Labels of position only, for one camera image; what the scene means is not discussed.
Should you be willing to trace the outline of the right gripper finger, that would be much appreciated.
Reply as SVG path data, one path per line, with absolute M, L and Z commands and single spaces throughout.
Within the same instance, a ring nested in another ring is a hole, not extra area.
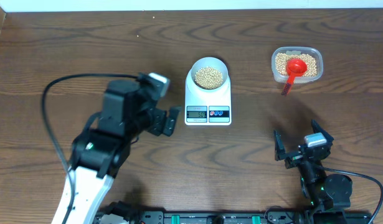
M 281 136 L 276 130 L 273 131 L 273 136 L 275 141 L 275 160 L 276 161 L 284 160 L 286 156 L 286 151 L 285 151 L 283 142 L 281 140 Z
M 334 138 L 327 132 L 325 131 L 318 123 L 316 120 L 312 119 L 311 120 L 311 127 L 313 129 L 313 132 L 316 133 L 321 133 L 324 138 L 327 140 L 327 142 L 333 142 Z

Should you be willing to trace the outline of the red plastic measuring scoop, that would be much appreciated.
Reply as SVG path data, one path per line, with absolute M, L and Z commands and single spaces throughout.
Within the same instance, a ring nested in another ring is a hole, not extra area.
M 288 79 L 285 83 L 284 89 L 281 93 L 282 96 L 287 96 L 288 92 L 291 90 L 296 77 L 302 77 L 307 71 L 307 64 L 299 58 L 293 58 L 287 61 L 286 63 L 286 72 L 288 74 Z

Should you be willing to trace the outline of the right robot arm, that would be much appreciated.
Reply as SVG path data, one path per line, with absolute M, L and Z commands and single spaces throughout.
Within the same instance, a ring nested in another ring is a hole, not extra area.
M 275 160 L 300 172 L 301 188 L 312 207 L 295 215 L 295 223 L 347 223 L 345 209 L 351 206 L 352 180 L 344 174 L 328 175 L 321 161 L 331 153 L 334 138 L 315 120 L 313 134 L 304 137 L 305 143 L 294 152 L 286 152 L 278 131 L 273 132 Z

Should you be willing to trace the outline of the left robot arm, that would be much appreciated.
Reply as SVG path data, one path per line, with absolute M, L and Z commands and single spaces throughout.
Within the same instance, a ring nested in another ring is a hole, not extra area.
M 41 101 L 46 130 L 66 172 L 53 223 L 92 223 L 139 135 L 147 131 L 171 136 L 174 132 L 180 109 L 156 107 L 168 90 L 168 78 L 157 73 L 112 74 L 111 78 L 103 94 L 102 110 L 89 117 L 73 140 L 69 160 L 47 120 L 45 100 Z

